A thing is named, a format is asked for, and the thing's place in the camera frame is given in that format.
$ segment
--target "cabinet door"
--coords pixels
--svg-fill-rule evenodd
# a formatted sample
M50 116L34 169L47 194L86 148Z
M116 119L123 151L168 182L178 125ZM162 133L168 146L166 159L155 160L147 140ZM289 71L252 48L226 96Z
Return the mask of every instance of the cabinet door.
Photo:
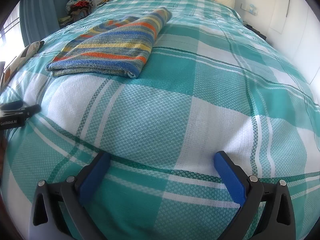
M272 15L270 28L282 33L285 20L287 19L290 0L276 0L275 10Z

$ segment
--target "nightstand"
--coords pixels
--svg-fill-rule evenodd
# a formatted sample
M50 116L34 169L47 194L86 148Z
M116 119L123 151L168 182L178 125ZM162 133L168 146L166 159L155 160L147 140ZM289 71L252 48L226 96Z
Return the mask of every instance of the nightstand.
M247 29L249 29L250 31L253 31L255 34L257 34L258 36L260 36L260 37L263 38L264 40L267 39L266 36L264 36L264 35L261 34L259 31L257 31L256 29L254 29L251 25L247 24L247 25L245 25L245 27L246 27Z

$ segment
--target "decorative pillow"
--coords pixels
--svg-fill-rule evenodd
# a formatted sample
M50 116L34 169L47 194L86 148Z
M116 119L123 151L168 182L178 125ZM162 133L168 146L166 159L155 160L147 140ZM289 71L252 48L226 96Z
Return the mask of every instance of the decorative pillow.
M36 41L29 44L3 71L1 77L0 90L2 91L15 73L44 45L44 41Z

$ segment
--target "bedsheet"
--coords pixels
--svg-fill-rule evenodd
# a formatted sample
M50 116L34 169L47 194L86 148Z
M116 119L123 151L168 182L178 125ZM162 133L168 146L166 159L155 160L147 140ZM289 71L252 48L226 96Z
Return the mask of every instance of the bedsheet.
M172 19L139 78L45 71L93 26L158 7ZM19 99L42 110L5 134L1 193L26 239L37 182L77 174L100 149L111 167L86 209L108 239L217 239L239 208L213 167L220 150L248 175L287 182L297 239L320 215L320 107L297 69L215 1L111 0L45 39L1 95Z

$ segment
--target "metal screw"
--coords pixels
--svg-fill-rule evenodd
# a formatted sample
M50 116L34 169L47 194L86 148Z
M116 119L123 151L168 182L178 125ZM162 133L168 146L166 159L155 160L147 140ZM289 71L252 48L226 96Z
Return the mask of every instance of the metal screw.
M250 176L249 179L252 182L257 182L258 181L258 178L256 176L254 176L254 175Z
M67 182L74 182L75 181L75 177L74 176L69 176L67 177Z
M279 180L279 183L280 183L281 186L287 185L287 183L283 179Z
M42 187L43 185L44 185L44 180L41 180L41 181L38 182L38 186L39 187Z

